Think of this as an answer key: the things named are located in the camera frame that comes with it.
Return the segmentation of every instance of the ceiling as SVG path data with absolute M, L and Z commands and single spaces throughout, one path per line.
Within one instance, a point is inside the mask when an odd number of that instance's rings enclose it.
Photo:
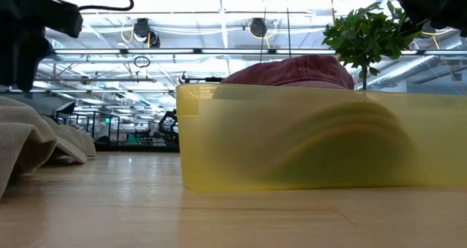
M 98 4 L 124 7 L 128 0 L 64 0 L 79 6 Z M 332 24 L 332 11 L 346 15 L 350 10 L 366 7 L 375 1 L 387 0 L 134 0 L 130 12 L 102 12 L 85 10 L 82 13 L 84 25 L 80 37 L 73 39 L 54 30 L 47 30 L 46 36 L 55 49 L 134 49 L 146 48 L 145 44 L 131 38 L 131 29 L 137 18 L 149 18 L 151 29 L 160 40 L 161 48 L 200 49 L 292 49 L 325 50 L 322 45 L 323 29 Z M 266 18 L 268 41 L 257 39 L 248 30 L 253 18 Z M 452 41 L 460 41 L 458 32 L 450 31 L 437 37 L 441 48 Z M 417 39 L 414 49 L 435 49 L 432 39 Z M 140 69 L 134 64 L 136 55 L 61 55 L 59 61 L 45 60 L 39 65 L 37 79 L 53 79 L 53 82 L 36 82 L 36 88 L 53 90 L 102 90 L 102 93 L 57 92 L 66 98 L 87 98 L 98 101 L 85 105 L 94 106 L 145 106 L 171 109 L 175 107 L 174 90 L 182 73 L 189 77 L 227 77 L 255 63 L 284 59 L 280 55 L 149 55 L 151 64 Z M 416 57 L 402 58 L 399 64 L 409 63 Z M 462 64 L 463 59 L 456 60 Z M 384 60 L 375 65 L 378 69 L 390 69 L 395 62 Z M 347 68 L 350 74 L 355 70 Z M 416 87 L 417 92 L 446 93 L 446 90 L 462 93 L 462 81 L 453 82 L 446 75 L 449 67 L 436 64 L 432 69 L 406 77 L 406 90 Z M 444 77 L 415 84 L 432 77 L 437 72 Z M 83 77 L 93 79 L 86 83 Z M 394 88 L 397 82 L 375 85 L 373 89 Z M 142 90 L 140 93 L 118 93 L 113 90 Z

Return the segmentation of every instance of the desk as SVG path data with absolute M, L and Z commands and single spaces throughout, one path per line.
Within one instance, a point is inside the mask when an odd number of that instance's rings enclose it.
M 0 247 L 467 247 L 467 189 L 195 193 L 179 159 L 40 168 L 0 202 Z

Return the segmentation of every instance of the green plant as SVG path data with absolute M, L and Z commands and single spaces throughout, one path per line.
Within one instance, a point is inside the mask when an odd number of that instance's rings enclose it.
M 377 2 L 367 8 L 353 10 L 346 18 L 337 18 L 334 26 L 327 26 L 324 31 L 323 44 L 336 51 L 344 66 L 353 63 L 352 68 L 361 67 L 360 78 L 363 79 L 364 90 L 368 73 L 374 76 L 379 73 L 370 64 L 379 63 L 383 55 L 398 59 L 402 50 L 408 50 L 417 36 L 399 36 L 405 12 L 388 1 L 387 7 L 392 14 L 389 18 L 379 12 L 382 10 L 380 4 Z

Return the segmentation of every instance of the red cloth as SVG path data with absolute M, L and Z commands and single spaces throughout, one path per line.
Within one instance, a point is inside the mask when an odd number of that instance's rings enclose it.
M 232 74 L 222 83 L 354 89 L 352 76 L 332 55 L 305 55 L 258 63 Z

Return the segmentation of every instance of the translucent plastic container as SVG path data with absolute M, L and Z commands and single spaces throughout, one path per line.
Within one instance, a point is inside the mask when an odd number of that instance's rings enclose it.
M 203 191 L 467 185 L 467 98 L 181 85 L 183 182 Z

